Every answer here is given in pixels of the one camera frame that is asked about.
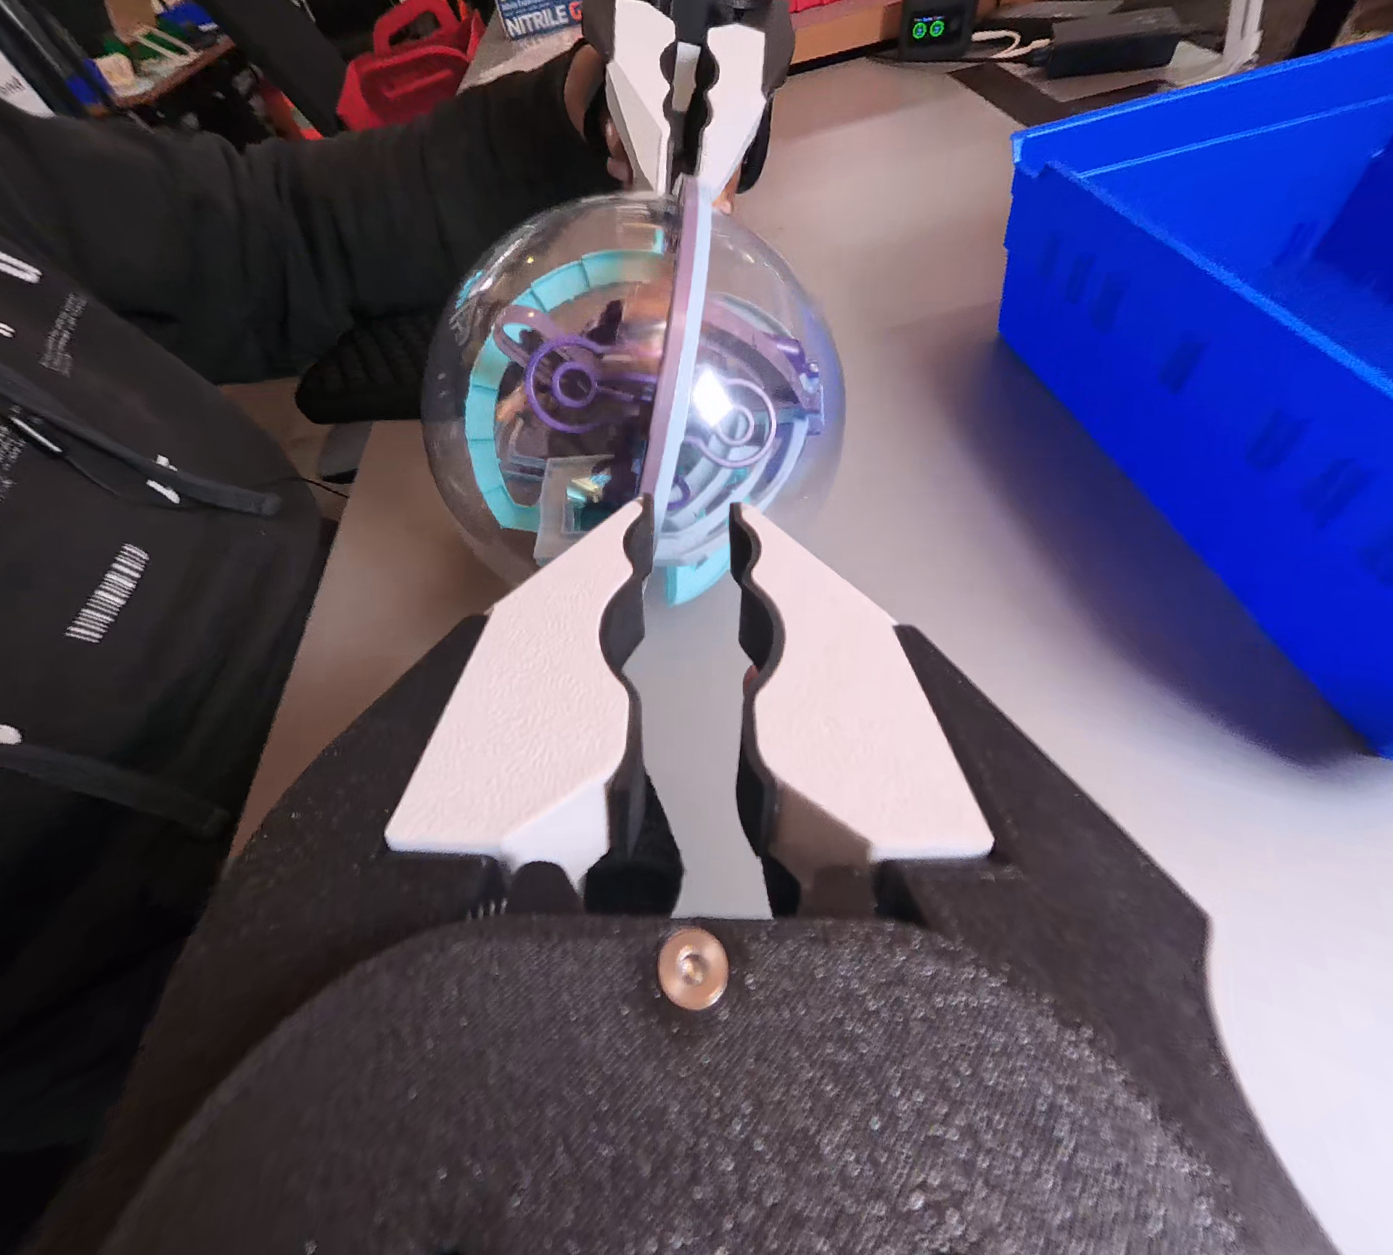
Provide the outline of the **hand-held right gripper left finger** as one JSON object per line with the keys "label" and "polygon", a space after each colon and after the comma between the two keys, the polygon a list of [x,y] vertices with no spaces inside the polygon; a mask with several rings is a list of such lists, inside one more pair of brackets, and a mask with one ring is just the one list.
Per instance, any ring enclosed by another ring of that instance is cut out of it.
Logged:
{"label": "hand-held right gripper left finger", "polygon": [[651,507],[621,507],[487,612],[386,820],[392,852],[545,862],[572,886],[630,852],[646,806],[642,709]]}

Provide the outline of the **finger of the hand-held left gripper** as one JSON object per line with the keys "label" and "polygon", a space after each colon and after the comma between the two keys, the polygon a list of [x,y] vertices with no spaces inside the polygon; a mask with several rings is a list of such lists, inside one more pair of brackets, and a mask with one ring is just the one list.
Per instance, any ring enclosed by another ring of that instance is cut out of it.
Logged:
{"label": "finger of the hand-held left gripper", "polygon": [[615,7],[604,101],[630,158],[631,185],[672,194],[692,161],[695,45],[658,7]]}
{"label": "finger of the hand-held left gripper", "polygon": [[764,29],[729,23],[707,31],[695,88],[692,143],[692,180],[707,204],[721,202],[739,177],[764,118],[766,55]]}

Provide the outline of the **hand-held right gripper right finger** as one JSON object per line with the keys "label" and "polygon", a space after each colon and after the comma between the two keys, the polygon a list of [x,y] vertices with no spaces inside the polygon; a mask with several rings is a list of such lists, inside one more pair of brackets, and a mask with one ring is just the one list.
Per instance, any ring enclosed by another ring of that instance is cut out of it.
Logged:
{"label": "hand-held right gripper right finger", "polygon": [[729,511],[742,826],[777,886],[984,862],[994,832],[888,610],[768,514]]}

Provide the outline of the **clear plastic maze ball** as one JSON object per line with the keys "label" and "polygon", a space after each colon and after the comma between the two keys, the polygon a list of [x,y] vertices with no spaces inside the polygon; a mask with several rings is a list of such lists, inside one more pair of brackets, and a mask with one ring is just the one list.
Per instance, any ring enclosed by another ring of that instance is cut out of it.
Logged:
{"label": "clear plastic maze ball", "polygon": [[[430,343],[421,429],[473,551],[516,586],[642,492],[669,432],[658,378],[682,211],[607,194],[545,209],[490,246]],[[672,607],[729,573],[729,507],[803,524],[846,440],[846,377],[789,260],[721,209],[689,399],[676,402],[653,577]]]}

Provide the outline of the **person's left forearm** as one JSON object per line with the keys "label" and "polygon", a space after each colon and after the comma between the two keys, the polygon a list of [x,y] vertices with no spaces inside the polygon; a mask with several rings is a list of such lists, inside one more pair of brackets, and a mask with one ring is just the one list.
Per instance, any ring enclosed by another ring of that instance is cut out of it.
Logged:
{"label": "person's left forearm", "polygon": [[403,127],[244,151],[5,103],[2,343],[71,374],[83,336],[142,331],[227,385],[298,373],[356,319],[441,312],[520,224],[615,188],[566,116],[571,49]]}

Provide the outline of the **person's left hand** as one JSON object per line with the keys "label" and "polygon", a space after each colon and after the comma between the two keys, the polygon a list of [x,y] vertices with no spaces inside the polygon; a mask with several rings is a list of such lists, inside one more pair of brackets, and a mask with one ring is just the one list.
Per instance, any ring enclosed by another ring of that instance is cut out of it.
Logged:
{"label": "person's left hand", "polygon": [[619,189],[634,189],[634,166],[617,125],[607,105],[604,60],[585,41],[566,59],[562,85],[566,116],[593,161],[604,163],[607,180]]}

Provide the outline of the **wood-edged white table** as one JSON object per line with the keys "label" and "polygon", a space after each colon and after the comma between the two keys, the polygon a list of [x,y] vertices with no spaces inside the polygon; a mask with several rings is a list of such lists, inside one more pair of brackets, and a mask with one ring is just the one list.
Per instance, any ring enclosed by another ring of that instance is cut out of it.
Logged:
{"label": "wood-edged white table", "polygon": [[[1000,6],[1016,6],[1035,0],[979,0],[978,23]],[[897,45],[900,26],[900,0],[840,0],[823,7],[792,15],[794,57],[792,68],[803,70],[818,60],[831,60],[849,51],[874,45]],[[555,55],[566,53],[581,39],[581,29],[561,29],[532,39],[509,39],[500,18],[492,16],[479,43],[477,55],[463,78],[463,90],[495,81],[513,70],[532,70]]]}

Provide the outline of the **small black device green display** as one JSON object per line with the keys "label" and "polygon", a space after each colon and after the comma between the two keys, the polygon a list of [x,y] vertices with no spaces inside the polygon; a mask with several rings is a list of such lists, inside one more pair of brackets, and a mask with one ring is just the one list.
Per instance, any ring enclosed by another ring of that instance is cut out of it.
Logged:
{"label": "small black device green display", "polygon": [[979,0],[900,0],[900,63],[964,60],[978,24]]}

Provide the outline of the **red plastic container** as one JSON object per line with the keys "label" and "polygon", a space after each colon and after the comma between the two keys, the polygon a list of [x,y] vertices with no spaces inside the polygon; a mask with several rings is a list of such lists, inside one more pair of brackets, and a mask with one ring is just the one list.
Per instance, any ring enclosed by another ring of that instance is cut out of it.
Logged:
{"label": "red plastic container", "polygon": [[463,88],[485,34],[463,1],[402,0],[377,18],[372,45],[347,65],[337,114],[347,130],[402,127]]}

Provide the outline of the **black power adapter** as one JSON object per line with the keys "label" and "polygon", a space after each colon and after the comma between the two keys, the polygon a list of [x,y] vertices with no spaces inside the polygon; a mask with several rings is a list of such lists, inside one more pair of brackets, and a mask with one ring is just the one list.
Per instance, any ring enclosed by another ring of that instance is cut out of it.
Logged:
{"label": "black power adapter", "polygon": [[1039,68],[1048,81],[1158,70],[1190,31],[1170,7],[1080,16],[1053,29]]}

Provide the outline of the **black printed hoodie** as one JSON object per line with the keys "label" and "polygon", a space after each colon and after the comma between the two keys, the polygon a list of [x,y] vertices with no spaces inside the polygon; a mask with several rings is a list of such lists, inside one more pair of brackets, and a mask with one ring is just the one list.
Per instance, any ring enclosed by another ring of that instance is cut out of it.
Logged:
{"label": "black printed hoodie", "polygon": [[88,1147],[225,860],[322,571],[232,399],[2,240],[2,1155]]}

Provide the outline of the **black mesh pad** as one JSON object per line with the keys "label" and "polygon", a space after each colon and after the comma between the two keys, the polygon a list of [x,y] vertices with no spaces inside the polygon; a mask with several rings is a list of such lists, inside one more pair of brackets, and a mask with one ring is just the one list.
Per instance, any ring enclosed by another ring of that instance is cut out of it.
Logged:
{"label": "black mesh pad", "polygon": [[419,421],[439,312],[356,319],[298,382],[295,407],[318,425]]}

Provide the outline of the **blue plastic bin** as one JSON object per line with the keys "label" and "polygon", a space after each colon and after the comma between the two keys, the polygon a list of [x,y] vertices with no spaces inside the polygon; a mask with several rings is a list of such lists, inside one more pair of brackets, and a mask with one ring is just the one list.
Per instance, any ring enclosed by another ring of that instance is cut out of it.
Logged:
{"label": "blue plastic bin", "polygon": [[1000,338],[1391,755],[1391,39],[1013,137]]}

